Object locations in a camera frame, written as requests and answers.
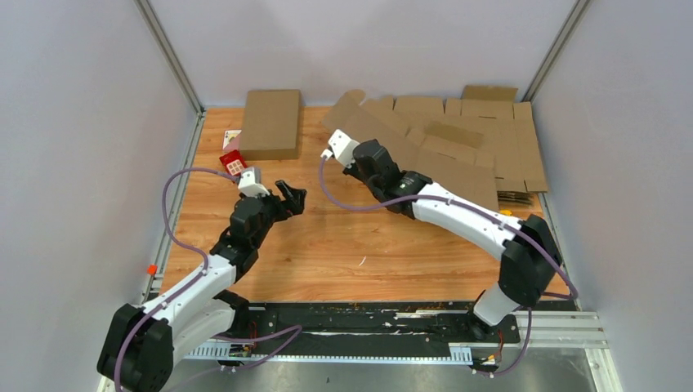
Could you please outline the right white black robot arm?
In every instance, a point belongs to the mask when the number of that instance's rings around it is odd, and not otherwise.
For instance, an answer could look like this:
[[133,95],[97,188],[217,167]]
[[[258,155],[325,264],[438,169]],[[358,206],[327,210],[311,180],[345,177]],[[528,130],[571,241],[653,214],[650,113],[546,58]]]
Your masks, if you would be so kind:
[[481,293],[466,320],[474,339],[489,340],[507,314],[535,306],[559,273],[561,253],[543,218],[506,216],[419,172],[401,171],[377,140],[359,143],[338,134],[329,149],[344,174],[361,181],[388,211],[446,229],[499,261],[497,282]]

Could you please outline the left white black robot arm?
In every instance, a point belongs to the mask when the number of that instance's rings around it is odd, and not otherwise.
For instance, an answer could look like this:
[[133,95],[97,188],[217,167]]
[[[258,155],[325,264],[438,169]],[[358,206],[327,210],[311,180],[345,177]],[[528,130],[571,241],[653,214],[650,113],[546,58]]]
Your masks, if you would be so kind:
[[122,305],[110,321],[96,370],[117,391],[160,391],[174,367],[207,339],[250,327],[248,302],[230,292],[256,263],[273,225],[304,212],[307,191],[275,183],[239,184],[230,223],[202,263],[167,292],[142,305]]

